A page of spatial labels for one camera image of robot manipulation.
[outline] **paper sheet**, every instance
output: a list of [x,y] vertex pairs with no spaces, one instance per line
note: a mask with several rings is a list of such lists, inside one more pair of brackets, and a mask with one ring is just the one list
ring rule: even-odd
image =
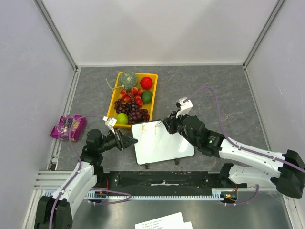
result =
[[192,229],[185,224],[181,212],[135,225],[135,229]]
[[184,229],[193,229],[192,222],[184,223]]

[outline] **red grapes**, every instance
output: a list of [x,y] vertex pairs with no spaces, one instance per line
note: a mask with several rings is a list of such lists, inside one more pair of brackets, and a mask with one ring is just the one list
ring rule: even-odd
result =
[[123,104],[122,99],[114,102],[116,113],[125,113],[128,116],[128,124],[147,122],[149,115],[147,109],[140,109],[135,101]]

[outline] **whiteboard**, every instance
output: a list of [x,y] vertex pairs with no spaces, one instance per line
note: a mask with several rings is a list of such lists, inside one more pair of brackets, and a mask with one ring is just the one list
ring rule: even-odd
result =
[[178,133],[169,134],[160,121],[132,125],[134,145],[139,165],[178,159],[195,154],[194,147]]

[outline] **tomato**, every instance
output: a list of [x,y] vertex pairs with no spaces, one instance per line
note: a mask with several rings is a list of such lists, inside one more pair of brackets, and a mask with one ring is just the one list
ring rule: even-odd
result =
[[153,81],[149,77],[144,77],[141,79],[140,84],[143,89],[149,90],[153,86]]

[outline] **green melon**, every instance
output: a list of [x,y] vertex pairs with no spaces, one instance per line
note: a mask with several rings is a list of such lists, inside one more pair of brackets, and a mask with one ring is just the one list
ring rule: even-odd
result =
[[138,85],[138,77],[131,71],[122,72],[119,76],[119,85],[124,86],[124,89],[130,91],[133,87]]

